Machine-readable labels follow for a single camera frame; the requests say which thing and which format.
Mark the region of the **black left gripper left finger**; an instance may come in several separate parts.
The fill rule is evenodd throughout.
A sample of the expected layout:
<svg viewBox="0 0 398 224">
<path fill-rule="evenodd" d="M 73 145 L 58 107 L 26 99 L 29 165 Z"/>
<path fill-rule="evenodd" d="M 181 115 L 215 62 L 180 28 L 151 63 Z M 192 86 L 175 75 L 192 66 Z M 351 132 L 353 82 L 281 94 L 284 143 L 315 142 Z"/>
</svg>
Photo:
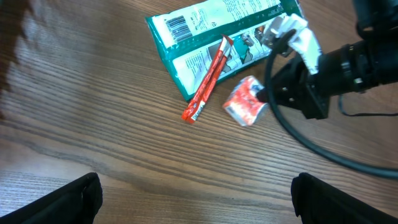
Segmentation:
<svg viewBox="0 0 398 224">
<path fill-rule="evenodd" d="M 1 223 L 93 223 L 103 204 L 97 173 L 90 172 L 1 217 Z"/>
</svg>

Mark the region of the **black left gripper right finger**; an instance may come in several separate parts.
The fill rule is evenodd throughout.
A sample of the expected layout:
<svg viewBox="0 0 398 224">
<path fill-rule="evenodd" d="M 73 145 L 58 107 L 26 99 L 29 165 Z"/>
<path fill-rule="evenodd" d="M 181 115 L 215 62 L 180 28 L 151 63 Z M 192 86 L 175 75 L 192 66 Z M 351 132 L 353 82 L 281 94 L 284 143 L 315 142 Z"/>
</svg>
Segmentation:
<svg viewBox="0 0 398 224">
<path fill-rule="evenodd" d="M 293 178 L 291 196 L 295 215 L 305 224 L 397 224 L 396 217 L 305 172 Z"/>
</svg>

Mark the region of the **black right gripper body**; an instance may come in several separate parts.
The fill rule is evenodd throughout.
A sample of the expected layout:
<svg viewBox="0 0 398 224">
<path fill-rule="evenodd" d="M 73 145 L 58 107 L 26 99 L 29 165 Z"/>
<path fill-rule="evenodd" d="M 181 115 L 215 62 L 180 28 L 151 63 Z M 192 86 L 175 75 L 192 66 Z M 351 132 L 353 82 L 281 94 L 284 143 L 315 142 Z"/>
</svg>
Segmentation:
<svg viewBox="0 0 398 224">
<path fill-rule="evenodd" d="M 303 59 L 294 57 L 272 77 L 275 102 L 300 110 L 307 119 L 328 117 L 330 98 L 363 92 L 377 86 L 373 42 L 347 44 L 318 58 L 318 73 L 312 75 Z"/>
</svg>

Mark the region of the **orange Kleenex tissue pack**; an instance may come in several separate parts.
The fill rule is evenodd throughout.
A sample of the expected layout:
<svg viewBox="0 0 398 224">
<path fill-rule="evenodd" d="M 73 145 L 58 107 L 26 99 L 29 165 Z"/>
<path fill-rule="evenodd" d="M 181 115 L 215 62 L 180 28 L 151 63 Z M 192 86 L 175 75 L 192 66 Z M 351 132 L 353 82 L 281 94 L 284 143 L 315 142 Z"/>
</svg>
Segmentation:
<svg viewBox="0 0 398 224">
<path fill-rule="evenodd" d="M 267 103 L 260 102 L 256 94 L 264 86 L 254 76 L 243 78 L 233 89 L 226 102 L 224 110 L 241 126 L 251 126 L 260 114 L 267 111 Z"/>
</svg>

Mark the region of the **red stick sachet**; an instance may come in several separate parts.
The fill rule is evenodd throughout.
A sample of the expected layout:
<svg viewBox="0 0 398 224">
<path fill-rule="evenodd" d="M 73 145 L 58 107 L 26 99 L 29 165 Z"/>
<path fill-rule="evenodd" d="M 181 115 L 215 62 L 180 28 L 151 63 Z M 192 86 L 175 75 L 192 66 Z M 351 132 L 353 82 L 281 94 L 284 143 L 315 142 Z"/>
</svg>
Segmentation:
<svg viewBox="0 0 398 224">
<path fill-rule="evenodd" d="M 231 53 L 233 40 L 227 35 L 223 35 L 222 41 L 216 51 L 209 70 L 200 83 L 192 100 L 182 114 L 182 119 L 188 123 L 194 123 L 208 101 L 216 82 L 226 64 Z"/>
</svg>

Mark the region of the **green 3M glove package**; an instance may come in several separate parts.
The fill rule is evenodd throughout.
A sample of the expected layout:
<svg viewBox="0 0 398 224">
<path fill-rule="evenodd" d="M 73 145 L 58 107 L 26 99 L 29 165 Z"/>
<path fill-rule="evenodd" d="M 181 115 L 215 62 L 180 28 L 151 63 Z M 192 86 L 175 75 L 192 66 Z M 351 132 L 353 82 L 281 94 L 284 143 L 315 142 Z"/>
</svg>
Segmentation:
<svg viewBox="0 0 398 224">
<path fill-rule="evenodd" d="M 208 72 L 222 37 L 233 40 L 219 81 L 267 58 L 262 34 L 275 17 L 302 16 L 297 0 L 212 0 L 146 19 L 160 59 L 185 101 Z"/>
</svg>

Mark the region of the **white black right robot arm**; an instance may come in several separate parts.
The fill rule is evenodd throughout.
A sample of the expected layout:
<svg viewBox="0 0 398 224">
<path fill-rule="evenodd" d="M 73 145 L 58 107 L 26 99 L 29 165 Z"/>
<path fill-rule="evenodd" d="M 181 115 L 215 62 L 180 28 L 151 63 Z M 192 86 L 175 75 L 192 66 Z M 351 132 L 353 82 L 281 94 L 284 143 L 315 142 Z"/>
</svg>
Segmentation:
<svg viewBox="0 0 398 224">
<path fill-rule="evenodd" d="M 362 38 L 317 58 L 312 75 L 301 55 L 272 78 L 276 103 L 325 119 L 330 98 L 397 82 L 397 1 L 354 1 Z"/>
</svg>

